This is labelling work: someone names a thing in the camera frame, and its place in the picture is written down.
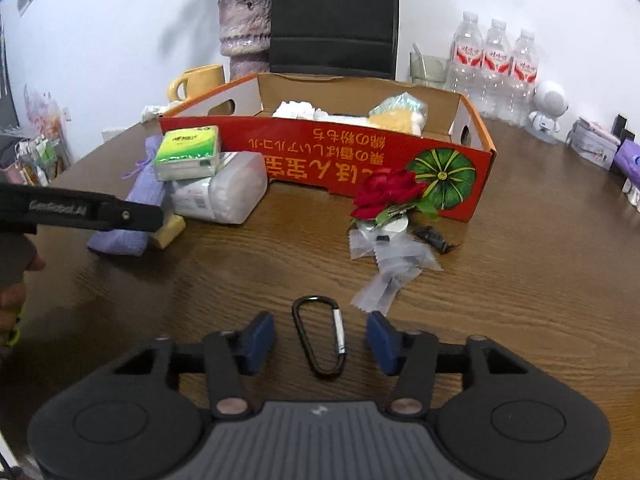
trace yellow mug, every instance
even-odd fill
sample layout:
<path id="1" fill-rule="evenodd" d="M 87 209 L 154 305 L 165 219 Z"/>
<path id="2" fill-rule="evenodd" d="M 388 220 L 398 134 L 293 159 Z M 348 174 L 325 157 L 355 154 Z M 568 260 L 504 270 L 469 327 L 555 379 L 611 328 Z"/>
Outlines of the yellow mug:
<path id="1" fill-rule="evenodd" d="M 198 97 L 209 90 L 225 83 L 225 69 L 220 64 L 200 66 L 184 72 L 174 79 L 166 90 L 169 101 L 186 101 Z M 184 86 L 184 97 L 178 95 L 178 90 Z"/>

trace yellow and green package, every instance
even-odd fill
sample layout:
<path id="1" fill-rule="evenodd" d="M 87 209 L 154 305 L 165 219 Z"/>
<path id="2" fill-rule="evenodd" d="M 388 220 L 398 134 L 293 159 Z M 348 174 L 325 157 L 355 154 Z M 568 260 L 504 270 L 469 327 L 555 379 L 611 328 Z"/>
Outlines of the yellow and green package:
<path id="1" fill-rule="evenodd" d="M 161 181 L 204 178 L 216 174 L 219 160 L 217 126 L 182 128 L 165 134 L 154 159 L 154 169 Z"/>

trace human hand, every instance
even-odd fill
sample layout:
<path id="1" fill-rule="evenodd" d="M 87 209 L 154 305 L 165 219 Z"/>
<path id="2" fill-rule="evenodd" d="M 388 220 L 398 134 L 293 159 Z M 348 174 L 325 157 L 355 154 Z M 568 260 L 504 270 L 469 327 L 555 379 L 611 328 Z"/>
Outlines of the human hand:
<path id="1" fill-rule="evenodd" d="M 42 270 L 44 260 L 36 254 L 26 270 Z M 24 283 L 15 283 L 0 290 L 0 330 L 11 330 L 17 321 L 18 313 L 27 298 L 27 287 Z"/>

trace wooden table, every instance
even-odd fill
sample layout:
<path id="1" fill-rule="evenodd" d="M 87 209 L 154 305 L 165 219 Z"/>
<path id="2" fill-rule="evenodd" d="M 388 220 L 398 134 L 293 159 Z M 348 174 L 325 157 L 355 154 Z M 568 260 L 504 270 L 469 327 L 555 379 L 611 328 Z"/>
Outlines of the wooden table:
<path id="1" fill-rule="evenodd" d="M 612 443 L 599 480 L 640 478 L 640 214 L 609 173 L 561 146 L 489 124 L 498 157 L 469 224 L 441 219 L 453 253 L 444 272 L 425 271 L 398 295 L 390 320 L 446 342 L 485 334 L 594 400 L 609 417 Z M 125 196 L 120 175 L 143 156 L 155 126 L 136 126 L 95 150 L 57 181 L 60 187 Z M 90 233 L 40 229 L 49 266 L 28 277 L 22 339 L 0 370 L 2 431 L 15 449 L 46 399 L 133 343 L 169 335 L 195 342 L 244 326 L 259 310 L 276 319 L 278 339 L 259 376 L 258 399 L 382 399 L 393 380 L 364 345 L 364 314 L 353 295 L 376 273 L 349 259 L 351 201 L 323 190 L 272 184 L 242 227 L 189 221 L 165 251 L 100 257 Z M 334 383 L 316 380 L 290 317 L 292 300 L 325 294 L 343 309 L 348 357 Z M 324 359 L 334 357 L 330 314 L 308 313 L 306 328 Z M 440 378 L 441 404 L 459 386 Z M 182 391 L 204 405 L 201 377 Z"/>

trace black chair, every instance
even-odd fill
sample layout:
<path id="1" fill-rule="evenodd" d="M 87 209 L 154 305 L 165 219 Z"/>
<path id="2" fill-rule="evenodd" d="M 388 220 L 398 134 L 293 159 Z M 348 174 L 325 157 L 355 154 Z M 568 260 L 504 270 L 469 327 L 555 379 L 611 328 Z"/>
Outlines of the black chair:
<path id="1" fill-rule="evenodd" d="M 273 0 L 272 72 L 396 78 L 399 0 Z"/>

